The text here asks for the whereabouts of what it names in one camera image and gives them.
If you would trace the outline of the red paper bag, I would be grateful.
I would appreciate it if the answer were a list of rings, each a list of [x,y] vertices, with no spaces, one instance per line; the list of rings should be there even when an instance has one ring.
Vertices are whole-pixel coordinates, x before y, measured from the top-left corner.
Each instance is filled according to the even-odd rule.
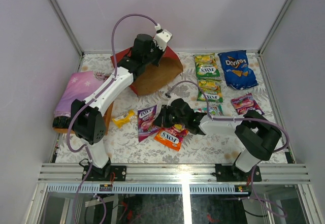
[[[115,56],[112,55],[112,64],[116,66],[127,59],[131,60],[131,49],[132,47]],[[136,95],[149,95],[168,85],[182,72],[183,65],[179,57],[168,47],[163,53],[159,66],[147,65],[144,73],[140,74],[129,87]]]

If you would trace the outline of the purple snack packet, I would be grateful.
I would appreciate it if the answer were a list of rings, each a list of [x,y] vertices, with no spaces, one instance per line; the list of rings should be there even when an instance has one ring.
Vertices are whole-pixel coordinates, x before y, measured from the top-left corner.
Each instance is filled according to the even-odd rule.
[[[256,100],[253,98],[252,93],[232,99],[231,104],[238,115],[244,115],[249,110],[257,111],[260,115],[265,114],[261,107],[257,104]]]

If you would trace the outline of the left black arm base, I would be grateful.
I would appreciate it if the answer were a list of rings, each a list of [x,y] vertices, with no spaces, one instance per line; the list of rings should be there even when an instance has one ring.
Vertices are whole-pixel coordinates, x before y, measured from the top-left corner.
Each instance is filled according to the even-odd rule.
[[[127,166],[113,165],[111,164],[111,160],[109,160],[103,168],[93,166],[87,176],[86,174],[90,167],[90,161],[84,158],[78,165],[83,168],[82,179],[85,181],[119,182],[125,181],[126,179]]]

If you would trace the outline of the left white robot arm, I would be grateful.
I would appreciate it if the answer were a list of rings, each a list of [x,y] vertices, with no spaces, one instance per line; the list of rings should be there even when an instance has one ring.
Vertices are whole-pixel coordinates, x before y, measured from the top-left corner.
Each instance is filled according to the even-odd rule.
[[[160,30],[154,37],[139,34],[127,54],[117,62],[114,73],[84,100],[74,100],[71,104],[71,123],[68,130],[82,139],[88,158],[93,166],[93,174],[99,180],[107,180],[111,168],[106,165],[103,137],[106,131],[104,115],[119,94],[145,72],[149,64],[158,66],[172,34]]]

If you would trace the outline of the yellow small snack bar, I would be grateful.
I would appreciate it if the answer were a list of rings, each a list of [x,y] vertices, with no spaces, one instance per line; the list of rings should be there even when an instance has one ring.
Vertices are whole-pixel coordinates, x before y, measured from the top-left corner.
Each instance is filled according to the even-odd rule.
[[[119,117],[112,118],[112,121],[118,128],[121,128],[123,125],[129,123],[134,116],[134,110],[129,110]]]

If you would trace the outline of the purple berries candy bag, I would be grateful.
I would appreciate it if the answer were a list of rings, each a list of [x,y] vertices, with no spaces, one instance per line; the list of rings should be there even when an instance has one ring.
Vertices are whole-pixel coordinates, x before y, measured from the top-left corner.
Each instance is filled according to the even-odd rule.
[[[149,136],[157,133],[159,127],[153,124],[156,116],[157,105],[138,110],[138,140],[142,142]]]

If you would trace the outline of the green candy bag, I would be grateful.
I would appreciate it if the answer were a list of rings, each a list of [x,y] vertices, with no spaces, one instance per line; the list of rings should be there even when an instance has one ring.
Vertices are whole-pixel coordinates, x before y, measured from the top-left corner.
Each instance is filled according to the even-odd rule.
[[[198,79],[217,78],[220,76],[214,53],[196,54],[194,55],[194,61]]]

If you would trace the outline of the teal mint candy bag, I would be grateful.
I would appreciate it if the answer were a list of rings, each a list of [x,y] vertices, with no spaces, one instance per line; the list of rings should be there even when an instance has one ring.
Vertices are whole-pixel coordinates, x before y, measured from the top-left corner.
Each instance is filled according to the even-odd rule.
[[[195,112],[207,113],[206,107],[195,108]],[[224,116],[221,105],[218,106],[209,106],[209,114],[212,116]]]

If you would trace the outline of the blue chips bag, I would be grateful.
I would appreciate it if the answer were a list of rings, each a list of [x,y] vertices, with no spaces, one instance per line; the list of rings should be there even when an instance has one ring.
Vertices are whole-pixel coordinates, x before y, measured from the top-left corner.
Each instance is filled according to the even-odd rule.
[[[246,50],[218,54],[227,86],[235,90],[258,86],[254,71],[249,67]]]

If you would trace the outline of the orange fruit candy bag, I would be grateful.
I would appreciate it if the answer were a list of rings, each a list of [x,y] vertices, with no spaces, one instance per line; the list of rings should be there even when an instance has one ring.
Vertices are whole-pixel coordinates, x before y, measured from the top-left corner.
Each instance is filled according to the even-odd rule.
[[[161,128],[154,139],[169,149],[179,151],[187,134],[188,130],[183,125],[176,124],[170,128]]]

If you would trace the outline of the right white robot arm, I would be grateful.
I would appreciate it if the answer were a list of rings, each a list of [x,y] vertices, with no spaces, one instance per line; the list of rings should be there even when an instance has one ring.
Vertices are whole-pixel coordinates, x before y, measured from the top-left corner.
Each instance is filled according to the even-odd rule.
[[[192,109],[183,99],[162,105],[153,123],[155,126],[170,128],[182,125],[194,135],[233,134],[245,149],[233,163],[232,176],[244,180],[251,169],[262,161],[268,161],[282,136],[278,125],[268,121],[254,110],[239,117],[213,116]]]

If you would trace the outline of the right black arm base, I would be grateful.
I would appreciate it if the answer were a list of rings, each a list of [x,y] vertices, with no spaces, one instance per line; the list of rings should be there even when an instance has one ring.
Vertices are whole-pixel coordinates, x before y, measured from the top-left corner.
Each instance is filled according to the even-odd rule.
[[[210,175],[215,177],[217,182],[248,182],[249,180],[253,180],[253,182],[262,181],[262,174],[260,173],[259,167],[255,168],[252,177],[252,170],[245,173],[236,168],[235,165],[215,164],[214,172]]]

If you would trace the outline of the green yellow snack packet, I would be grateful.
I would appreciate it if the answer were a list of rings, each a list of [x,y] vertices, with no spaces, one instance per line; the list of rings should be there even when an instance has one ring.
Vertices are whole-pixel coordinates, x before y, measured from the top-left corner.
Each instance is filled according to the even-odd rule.
[[[205,101],[205,96],[209,102],[222,103],[223,96],[221,92],[221,81],[214,79],[199,79],[198,86],[200,87],[197,101]]]

